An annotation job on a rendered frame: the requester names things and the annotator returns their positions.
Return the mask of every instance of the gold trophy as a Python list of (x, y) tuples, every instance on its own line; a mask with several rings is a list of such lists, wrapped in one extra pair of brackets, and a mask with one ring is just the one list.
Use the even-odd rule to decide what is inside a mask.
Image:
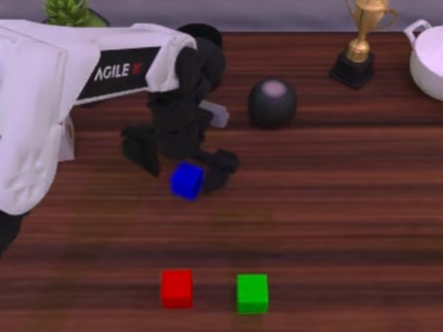
[[(359, 35), (338, 55), (329, 76), (350, 88), (360, 89), (374, 76), (372, 65), (375, 56), (370, 52), (366, 35), (393, 25), (397, 20), (397, 12), (389, 8), (388, 0), (354, 0), (354, 11), (349, 5), (349, 0), (346, 0), (346, 7), (354, 19)], [(391, 15), (392, 19), (379, 26), (387, 14)]]

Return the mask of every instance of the potted plant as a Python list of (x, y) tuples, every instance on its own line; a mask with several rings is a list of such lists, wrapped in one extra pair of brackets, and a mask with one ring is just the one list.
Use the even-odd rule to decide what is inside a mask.
[(56, 26), (100, 27), (109, 22), (89, 7), (89, 0), (45, 0), (44, 23)]

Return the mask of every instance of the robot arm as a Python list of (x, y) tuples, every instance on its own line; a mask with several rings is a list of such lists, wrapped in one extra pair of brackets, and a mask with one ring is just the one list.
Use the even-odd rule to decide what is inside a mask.
[(62, 123), (74, 105), (148, 91), (159, 144), (169, 142), (165, 154), (194, 153), (198, 139), (188, 149), (170, 143), (187, 125), (198, 131), (192, 108), (218, 78), (199, 74), (204, 57), (197, 49), (190, 35), (155, 24), (69, 28), (0, 20), (0, 211), (25, 214), (46, 196)]

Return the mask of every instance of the brown wooden surface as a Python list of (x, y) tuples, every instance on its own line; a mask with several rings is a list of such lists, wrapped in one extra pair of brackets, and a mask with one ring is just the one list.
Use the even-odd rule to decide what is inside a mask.
[[(148, 118), (145, 96), (75, 109), (78, 159), (2, 261), (1, 332), (441, 332), (443, 104), (408, 73), (403, 35), (371, 35), (376, 77), (361, 91), (327, 72), (353, 35), (227, 35), (211, 100), (226, 130), (206, 147), (239, 154), (220, 193), (171, 196), (173, 164), (151, 178), (119, 152), (118, 131)], [(251, 127), (246, 97), (276, 75), (296, 120)], [(195, 308), (164, 311), (162, 268), (192, 268)], [(235, 314), (237, 273), (268, 273), (271, 305)]]

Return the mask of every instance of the green plant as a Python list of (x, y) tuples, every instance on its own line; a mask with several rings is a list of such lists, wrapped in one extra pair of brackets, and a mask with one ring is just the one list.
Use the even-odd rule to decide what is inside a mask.
[(89, 21), (88, 0), (45, 0), (48, 24), (56, 26), (85, 26)]

